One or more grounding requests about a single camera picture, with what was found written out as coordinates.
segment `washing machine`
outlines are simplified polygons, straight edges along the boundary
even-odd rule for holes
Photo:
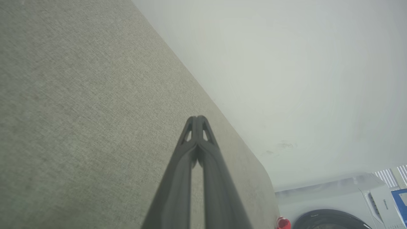
[[[373,174],[276,192],[293,229],[405,229],[389,187]]]

